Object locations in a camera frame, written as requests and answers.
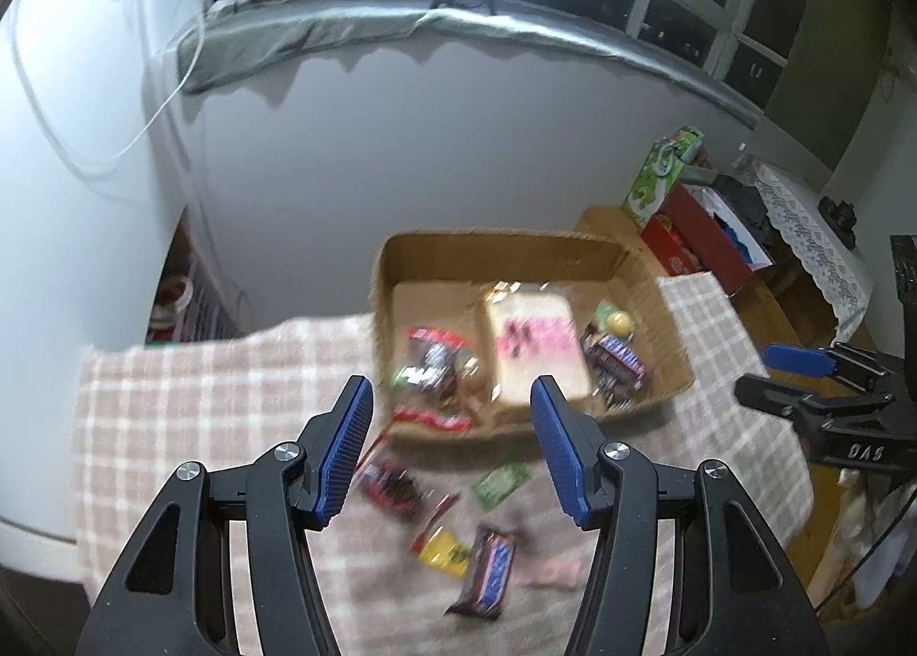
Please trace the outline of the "white lace cloth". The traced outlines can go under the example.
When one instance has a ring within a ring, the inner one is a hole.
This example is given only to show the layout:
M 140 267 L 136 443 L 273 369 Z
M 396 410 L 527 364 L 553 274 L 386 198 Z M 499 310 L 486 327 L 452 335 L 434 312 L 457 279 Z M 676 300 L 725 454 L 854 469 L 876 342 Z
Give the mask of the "white lace cloth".
M 774 229 L 832 308 L 833 339 L 848 341 L 872 299 L 873 279 L 863 256 L 836 237 L 817 209 L 821 196 L 803 179 L 751 154 L 734 163 L 734 176 L 758 190 Z

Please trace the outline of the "grey windowsill cloth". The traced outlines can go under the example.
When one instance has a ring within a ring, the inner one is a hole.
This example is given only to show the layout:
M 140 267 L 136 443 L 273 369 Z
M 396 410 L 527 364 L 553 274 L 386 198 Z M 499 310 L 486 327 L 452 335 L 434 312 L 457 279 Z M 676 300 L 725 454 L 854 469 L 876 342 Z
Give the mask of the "grey windowsill cloth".
M 203 94 L 295 58 L 348 46 L 435 35 L 500 42 L 564 57 L 617 64 L 707 101 L 754 128 L 763 111 L 751 100 L 679 60 L 625 33 L 569 14 L 522 7 L 508 14 L 426 9 L 415 0 L 290 0 L 247 3 L 208 18 L 175 41 L 175 69 L 183 92 Z

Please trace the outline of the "red yellow candy packet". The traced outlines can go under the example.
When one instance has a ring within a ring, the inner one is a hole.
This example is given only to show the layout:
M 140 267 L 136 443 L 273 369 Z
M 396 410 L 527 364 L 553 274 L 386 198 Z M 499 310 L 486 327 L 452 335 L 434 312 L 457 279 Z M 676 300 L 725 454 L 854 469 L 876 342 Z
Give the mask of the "red yellow candy packet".
M 424 566 L 463 579 L 471 564 L 471 549 L 438 521 L 429 522 L 410 543 L 410 553 Z

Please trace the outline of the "Snickers bar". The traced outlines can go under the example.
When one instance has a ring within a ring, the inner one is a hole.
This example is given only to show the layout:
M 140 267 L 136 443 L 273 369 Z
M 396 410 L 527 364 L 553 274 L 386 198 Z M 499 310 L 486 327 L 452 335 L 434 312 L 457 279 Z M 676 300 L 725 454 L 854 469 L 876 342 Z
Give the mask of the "Snickers bar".
M 446 610 L 446 616 L 499 619 L 515 558 L 514 533 L 480 524 L 460 595 Z
M 598 395 L 608 409 L 625 409 L 650 384 L 650 370 L 611 333 L 590 323 L 581 333 L 580 345 Z

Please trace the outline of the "green tissue box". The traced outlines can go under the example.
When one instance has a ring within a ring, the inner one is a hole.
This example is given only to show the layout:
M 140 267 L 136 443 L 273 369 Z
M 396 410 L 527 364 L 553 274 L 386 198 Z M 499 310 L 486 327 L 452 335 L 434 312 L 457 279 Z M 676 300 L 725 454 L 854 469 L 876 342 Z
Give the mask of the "green tissue box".
M 683 126 L 651 147 L 623 202 L 623 210 L 639 229 L 661 210 L 685 167 L 703 148 L 703 142 L 704 134 L 698 128 Z

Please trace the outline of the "packaged toast bread slice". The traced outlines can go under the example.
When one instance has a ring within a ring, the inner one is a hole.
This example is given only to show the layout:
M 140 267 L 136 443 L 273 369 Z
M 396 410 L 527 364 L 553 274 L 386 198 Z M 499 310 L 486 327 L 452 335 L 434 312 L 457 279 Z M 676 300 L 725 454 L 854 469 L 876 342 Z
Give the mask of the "packaged toast bread slice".
M 499 282 L 483 296 L 483 312 L 493 342 L 497 403 L 527 404 L 539 376 L 552 376 L 569 401 L 591 395 L 574 312 L 562 292 L 547 283 Z

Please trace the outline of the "dark candy red wrapper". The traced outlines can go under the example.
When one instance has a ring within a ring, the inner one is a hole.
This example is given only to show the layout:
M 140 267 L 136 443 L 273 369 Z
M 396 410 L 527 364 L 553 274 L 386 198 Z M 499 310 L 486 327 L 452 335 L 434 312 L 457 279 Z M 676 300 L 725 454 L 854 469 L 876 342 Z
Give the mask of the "dark candy red wrapper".
M 476 428 L 483 403 L 474 393 L 423 392 L 399 389 L 391 408 L 391 421 L 415 424 L 437 432 L 459 434 Z
M 460 493 L 450 493 L 409 468 L 391 449 L 385 432 L 358 461 L 354 482 L 373 507 L 404 521 L 423 521 L 446 513 L 461 498 Z

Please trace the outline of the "green candy packet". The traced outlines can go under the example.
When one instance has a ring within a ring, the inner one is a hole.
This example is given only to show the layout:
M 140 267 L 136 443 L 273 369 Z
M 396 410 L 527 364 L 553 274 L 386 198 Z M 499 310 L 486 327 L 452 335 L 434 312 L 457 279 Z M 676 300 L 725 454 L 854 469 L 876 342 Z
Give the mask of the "green candy packet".
M 499 507 L 520 487 L 524 487 L 530 479 L 531 474 L 525 463 L 505 463 L 474 482 L 472 493 L 480 508 L 488 513 Z

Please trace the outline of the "cardboard tray box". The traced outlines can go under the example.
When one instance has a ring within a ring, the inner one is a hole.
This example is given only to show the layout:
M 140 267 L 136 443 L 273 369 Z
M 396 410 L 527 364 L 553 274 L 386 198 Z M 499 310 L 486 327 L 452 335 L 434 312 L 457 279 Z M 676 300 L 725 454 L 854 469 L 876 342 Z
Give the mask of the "cardboard tray box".
M 602 423 L 656 409 L 693 373 L 650 266 L 580 233 L 404 232 L 373 274 L 382 423 L 404 443 L 530 434 L 550 375 Z

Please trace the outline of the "red shoe box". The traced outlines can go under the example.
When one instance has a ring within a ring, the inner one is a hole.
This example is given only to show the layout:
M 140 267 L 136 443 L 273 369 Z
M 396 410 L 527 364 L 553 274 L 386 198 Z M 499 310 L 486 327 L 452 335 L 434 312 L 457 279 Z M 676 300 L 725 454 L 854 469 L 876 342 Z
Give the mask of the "red shoe box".
M 774 260 L 712 187 L 676 184 L 640 238 L 670 275 L 712 272 L 735 296 Z

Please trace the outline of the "yellow jelly cup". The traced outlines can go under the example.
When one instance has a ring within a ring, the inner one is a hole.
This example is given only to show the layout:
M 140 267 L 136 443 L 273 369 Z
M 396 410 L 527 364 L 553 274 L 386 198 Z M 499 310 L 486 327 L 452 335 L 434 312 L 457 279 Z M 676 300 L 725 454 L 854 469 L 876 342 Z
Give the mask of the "yellow jelly cup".
M 618 308 L 610 300 L 598 302 L 594 313 L 595 328 L 622 342 L 629 342 L 636 334 L 636 323 L 628 311 Z

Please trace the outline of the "black snack bar packet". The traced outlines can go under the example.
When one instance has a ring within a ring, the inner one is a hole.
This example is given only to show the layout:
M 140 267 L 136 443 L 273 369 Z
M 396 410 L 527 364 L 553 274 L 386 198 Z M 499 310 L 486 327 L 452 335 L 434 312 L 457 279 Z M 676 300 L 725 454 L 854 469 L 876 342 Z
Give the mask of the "black snack bar packet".
M 480 360 L 460 334 L 412 327 L 406 338 L 406 356 L 391 377 L 400 400 L 443 406 L 479 373 Z

